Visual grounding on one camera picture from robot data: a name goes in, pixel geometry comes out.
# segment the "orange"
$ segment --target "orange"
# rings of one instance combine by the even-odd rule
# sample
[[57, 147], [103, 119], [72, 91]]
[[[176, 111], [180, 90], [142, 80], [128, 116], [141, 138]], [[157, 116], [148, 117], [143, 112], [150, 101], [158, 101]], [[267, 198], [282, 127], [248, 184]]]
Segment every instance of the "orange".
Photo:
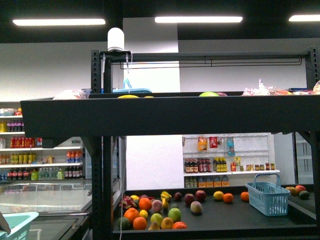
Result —
[[249, 193], [247, 191], [242, 192], [240, 198], [242, 201], [249, 202]]
[[173, 224], [172, 229], [187, 229], [187, 224], [183, 221], [177, 221]]
[[230, 204], [234, 201], [234, 196], [231, 193], [226, 193], [223, 195], [223, 201], [227, 204]]
[[149, 198], [143, 197], [139, 201], [139, 208], [141, 210], [149, 211], [152, 208], [152, 202]]
[[134, 220], [139, 217], [139, 212], [137, 209], [130, 207], [127, 211], [125, 211], [123, 216], [129, 219], [130, 224], [132, 225]]
[[133, 220], [133, 228], [135, 230], [145, 230], [147, 228], [147, 220], [143, 216], [139, 216]]

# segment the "shopping basket handle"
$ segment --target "shopping basket handle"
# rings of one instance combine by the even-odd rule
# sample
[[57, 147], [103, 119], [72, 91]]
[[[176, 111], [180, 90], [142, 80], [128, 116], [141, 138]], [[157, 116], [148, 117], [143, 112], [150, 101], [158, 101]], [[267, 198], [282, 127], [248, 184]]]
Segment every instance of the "shopping basket handle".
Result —
[[256, 180], [257, 180], [257, 177], [259, 176], [266, 176], [266, 175], [276, 175], [276, 186], [278, 188], [281, 188], [281, 181], [280, 181], [280, 176], [277, 174], [277, 173], [259, 173], [257, 175], [255, 175], [254, 177], [254, 180], [253, 180], [253, 183], [252, 183], [252, 187], [253, 188], [256, 188]]

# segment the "avocado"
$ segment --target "avocado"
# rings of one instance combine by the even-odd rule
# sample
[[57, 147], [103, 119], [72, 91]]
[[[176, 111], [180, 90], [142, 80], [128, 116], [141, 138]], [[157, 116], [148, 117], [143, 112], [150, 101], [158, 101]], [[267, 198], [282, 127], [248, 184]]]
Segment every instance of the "avocado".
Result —
[[300, 193], [299, 193], [299, 198], [302, 199], [302, 200], [307, 200], [310, 196], [310, 193], [308, 191], [305, 191], [305, 190], [302, 190]]

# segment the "black tray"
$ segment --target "black tray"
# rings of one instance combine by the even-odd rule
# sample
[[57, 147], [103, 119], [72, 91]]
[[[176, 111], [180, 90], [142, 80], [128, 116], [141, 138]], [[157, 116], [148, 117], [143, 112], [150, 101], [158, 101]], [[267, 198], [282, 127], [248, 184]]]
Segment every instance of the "black tray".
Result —
[[[184, 196], [186, 193], [195, 194], [197, 189], [177, 189], [168, 191], [172, 196], [179, 191]], [[205, 202], [202, 203], [203, 213], [194, 215], [191, 213], [184, 201], [171, 199], [170, 203], [177, 203], [182, 213], [181, 220], [185, 222], [188, 229], [169, 230], [148, 230], [150, 217], [153, 214], [149, 211], [148, 226], [146, 230], [124, 230], [122, 239], [215, 239], [215, 238], [249, 238], [249, 237], [292, 237], [312, 236], [317, 239], [316, 221], [303, 212], [289, 206], [288, 215], [285, 216], [265, 216], [256, 210], [248, 202], [243, 202], [240, 198], [241, 191], [246, 188], [224, 187], [204, 189], [207, 193]], [[215, 191], [233, 193], [232, 204], [223, 201], [215, 201], [213, 193]], [[126, 195], [147, 194], [160, 199], [161, 191], [127, 191]], [[119, 228], [117, 220], [121, 216], [120, 208], [114, 211], [113, 234], [119, 238]], [[162, 210], [163, 217], [168, 216], [167, 211]]]

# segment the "banana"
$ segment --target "banana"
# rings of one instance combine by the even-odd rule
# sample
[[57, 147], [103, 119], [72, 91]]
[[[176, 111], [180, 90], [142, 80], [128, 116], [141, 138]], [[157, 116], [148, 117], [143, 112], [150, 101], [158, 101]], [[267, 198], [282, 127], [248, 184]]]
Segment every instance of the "banana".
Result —
[[118, 96], [118, 99], [137, 99], [139, 98], [136, 95], [122, 95], [122, 96]]
[[168, 192], [163, 191], [163, 192], [161, 193], [160, 197], [161, 197], [161, 200], [167, 199], [167, 201], [169, 202], [169, 201], [170, 201], [170, 198], [171, 198], [172, 196], [171, 196]]
[[167, 210], [169, 208], [169, 200], [168, 198], [162, 198], [162, 208]]

